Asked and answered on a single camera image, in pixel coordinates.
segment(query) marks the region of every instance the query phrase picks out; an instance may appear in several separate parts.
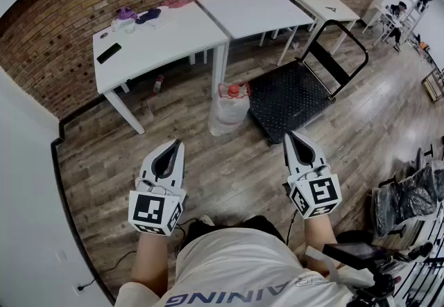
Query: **table leg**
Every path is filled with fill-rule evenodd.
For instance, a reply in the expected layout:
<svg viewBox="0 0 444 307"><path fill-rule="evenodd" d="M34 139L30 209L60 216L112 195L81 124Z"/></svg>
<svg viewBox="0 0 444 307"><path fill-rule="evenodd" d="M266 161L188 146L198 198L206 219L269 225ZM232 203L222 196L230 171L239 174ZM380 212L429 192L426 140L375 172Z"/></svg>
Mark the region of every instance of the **table leg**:
<svg viewBox="0 0 444 307"><path fill-rule="evenodd" d="M218 91L218 86L220 82L224 81L225 78L225 68L224 68L224 58L225 58L225 48L226 44L219 44L214 47L213 52L213 73L212 73L212 96Z"/></svg>
<svg viewBox="0 0 444 307"><path fill-rule="evenodd" d="M120 97L116 95L114 90L107 91L103 93L112 106L122 115L124 119L133 127L138 134L145 133L143 126L139 123L139 121L131 114L131 111L125 106Z"/></svg>
<svg viewBox="0 0 444 307"><path fill-rule="evenodd" d="M391 31L393 30L393 27L395 26L392 22L391 22L391 20L389 19L389 18L386 18L387 19L387 21L390 23L390 26L388 27L388 31L387 31L387 34L384 32L384 26L382 26L382 33L381 33L381 35L376 39L376 41L373 43L373 46L376 46L376 43L378 43L378 41L380 40L380 39L382 39L383 38L383 36L386 34L386 37L384 38L384 40L387 38L387 36L388 35L390 35L390 33L391 33Z"/></svg>
<svg viewBox="0 0 444 307"><path fill-rule="evenodd" d="M259 47L262 47L262 44L264 43L265 33L262 33L261 40L259 41Z"/></svg>
<svg viewBox="0 0 444 307"><path fill-rule="evenodd" d="M298 29L297 26L294 26L293 31L291 32L291 35L289 37L289 40L287 41L287 44L285 44L284 50L282 52L282 55L280 55L279 60L277 61L277 66L280 66L282 60L284 59L285 53L287 53L287 50L289 49L290 43L293 40L294 34L296 33L296 30Z"/></svg>
<svg viewBox="0 0 444 307"><path fill-rule="evenodd" d="M128 88L128 86L127 86L127 84L125 82L121 83L120 87L125 92L125 94L130 92L130 88Z"/></svg>
<svg viewBox="0 0 444 307"><path fill-rule="evenodd" d="M353 25L355 24L356 20L352 20L347 24L347 30L351 30ZM331 55L334 55L334 53L337 51L337 49L339 48L339 46L341 45L342 41L345 39L345 37L347 36L346 33L342 32L342 35L338 38L338 40L336 41L336 44L333 46L332 51L330 52Z"/></svg>
<svg viewBox="0 0 444 307"><path fill-rule="evenodd" d="M228 40L225 43L225 49L223 50L223 65L222 65L222 70L223 70L223 77L225 77L225 70L227 69L227 63L228 63L228 49L230 48L230 40Z"/></svg>
<svg viewBox="0 0 444 307"><path fill-rule="evenodd" d="M313 23L311 24L310 28L308 29L308 32L309 32L309 33L311 32L311 30L313 30L314 24L315 24L316 22L318 22L318 18L317 18L317 17L314 18Z"/></svg>
<svg viewBox="0 0 444 307"><path fill-rule="evenodd" d="M391 32L395 30L395 25L390 26L389 30L387 31L384 39L382 40L382 42L384 42L385 40L387 40L387 37L391 34Z"/></svg>
<svg viewBox="0 0 444 307"><path fill-rule="evenodd" d="M375 16L372 17L372 19L368 22L367 26L365 27L365 29L362 30L362 33L365 33L367 28L369 26L373 26L373 24L375 23L376 20L379 19L379 17L381 16L381 12L378 10L375 14Z"/></svg>
<svg viewBox="0 0 444 307"><path fill-rule="evenodd" d="M319 22L316 25L316 27L314 28L314 31L311 33L310 38L308 39L307 43L305 44L304 49L302 50L302 53L300 54L300 57L302 57L305 54L305 52L308 49L308 46L313 42L313 39L318 34L319 30L322 28L324 23L325 23L325 20L319 19Z"/></svg>

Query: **black phone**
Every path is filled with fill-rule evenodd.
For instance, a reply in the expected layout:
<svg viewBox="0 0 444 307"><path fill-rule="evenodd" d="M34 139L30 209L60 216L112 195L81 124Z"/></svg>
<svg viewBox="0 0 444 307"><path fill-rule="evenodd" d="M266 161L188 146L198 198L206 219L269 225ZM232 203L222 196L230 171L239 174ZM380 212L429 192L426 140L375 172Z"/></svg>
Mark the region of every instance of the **black phone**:
<svg viewBox="0 0 444 307"><path fill-rule="evenodd" d="M103 64L109 57L114 55L117 51L121 50L122 46L120 44L113 44L109 49L103 52L97 57L97 62Z"/></svg>

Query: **wooden floor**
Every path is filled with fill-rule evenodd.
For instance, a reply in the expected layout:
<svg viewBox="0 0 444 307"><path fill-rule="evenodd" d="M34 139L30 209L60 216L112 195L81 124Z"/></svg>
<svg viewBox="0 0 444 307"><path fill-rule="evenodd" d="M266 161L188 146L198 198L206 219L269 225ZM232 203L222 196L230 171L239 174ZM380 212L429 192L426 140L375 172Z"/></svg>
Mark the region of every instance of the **wooden floor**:
<svg viewBox="0 0 444 307"><path fill-rule="evenodd" d="M432 142L440 152L444 128L441 103L432 105L420 83L429 65L408 44L401 53L391 44L372 47L377 36L370 30L361 35L361 30L357 26L354 34L368 49L368 65L333 105L300 130L321 145L332 172L339 175L343 202L330 215L336 233L363 228L369 190L412 159L419 146L426 148ZM297 35L304 44L307 32ZM327 33L321 43L333 45L338 35ZM262 48L257 40L235 46L226 81L249 80L274 69L285 41L286 36L280 35L275 41L266 40ZM295 55L289 51L285 62ZM336 54L348 71L363 58L350 40ZM142 159L175 138L185 143L189 195L181 222L207 214L216 223L234 224L256 213L287 235L294 207L281 186L289 175L282 145L268 146L250 119L233 134L213 137L209 133L211 63L210 59L208 65L198 60L193 67L175 63L164 72L158 97L151 97L155 75L136 84L129 94L121 94L145 127L143 135L137 135L106 101L66 126L66 141L58 148L62 180L83 244L100 273L136 248L138 233L127 223L129 190L134 189ZM314 68L332 84L318 65ZM151 123L148 108L155 117ZM174 279L174 247L181 238L176 230L169 243L170 281ZM303 249L299 217L289 246L297 253ZM133 259L134 254L116 270L101 275L114 295L128 280Z"/></svg>

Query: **red bottle cap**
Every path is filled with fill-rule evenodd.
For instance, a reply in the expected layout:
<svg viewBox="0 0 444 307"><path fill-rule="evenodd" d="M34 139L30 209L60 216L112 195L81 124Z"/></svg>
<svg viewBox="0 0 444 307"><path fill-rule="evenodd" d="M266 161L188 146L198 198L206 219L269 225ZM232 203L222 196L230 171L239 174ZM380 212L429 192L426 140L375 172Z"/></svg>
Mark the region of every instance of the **red bottle cap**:
<svg viewBox="0 0 444 307"><path fill-rule="evenodd" d="M239 95L239 86L238 85L230 85L228 88L228 95L236 98Z"/></svg>

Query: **pink cloth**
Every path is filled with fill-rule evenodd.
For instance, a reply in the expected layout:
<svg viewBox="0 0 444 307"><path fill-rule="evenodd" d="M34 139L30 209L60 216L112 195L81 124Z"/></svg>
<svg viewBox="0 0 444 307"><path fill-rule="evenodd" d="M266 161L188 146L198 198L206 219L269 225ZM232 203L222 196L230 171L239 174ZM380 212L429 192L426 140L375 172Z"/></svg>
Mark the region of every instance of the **pink cloth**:
<svg viewBox="0 0 444 307"><path fill-rule="evenodd" d="M166 0L160 5L168 6L168 8L170 8L170 9L176 9L176 8L181 8L184 5L187 5L188 3L191 3L191 2L192 2L192 0L176 0L176 1Z"/></svg>

